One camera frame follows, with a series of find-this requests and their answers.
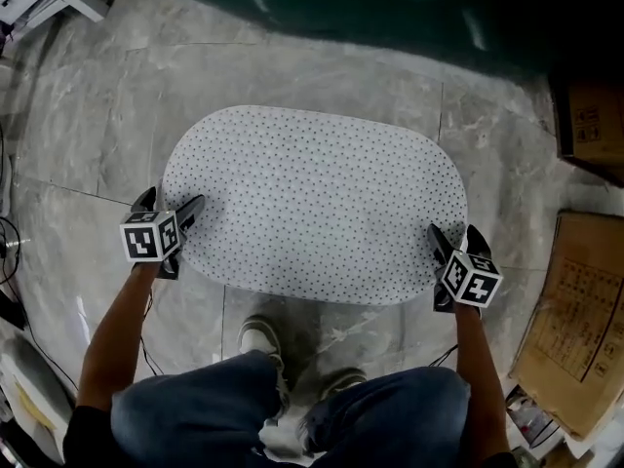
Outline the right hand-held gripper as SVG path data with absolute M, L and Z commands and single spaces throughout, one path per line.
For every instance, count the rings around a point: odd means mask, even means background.
M 493 263 L 488 241 L 477 227 L 466 230 L 466 252 L 456 250 L 442 230 L 431 223 L 427 239 L 436 260 L 444 267 L 436 273 L 434 311 L 452 313 L 455 304 L 487 308 L 503 275 Z

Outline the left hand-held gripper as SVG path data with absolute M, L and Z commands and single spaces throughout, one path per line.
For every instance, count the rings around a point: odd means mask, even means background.
M 131 212 L 120 224 L 120 234 L 128 262 L 157 263 L 157 278 L 176 280 L 179 275 L 181 235 L 186 236 L 191 226 L 201 216 L 206 197 L 197 195 L 176 213 L 154 211 L 157 190 L 151 186 L 142 192 L 131 205 Z

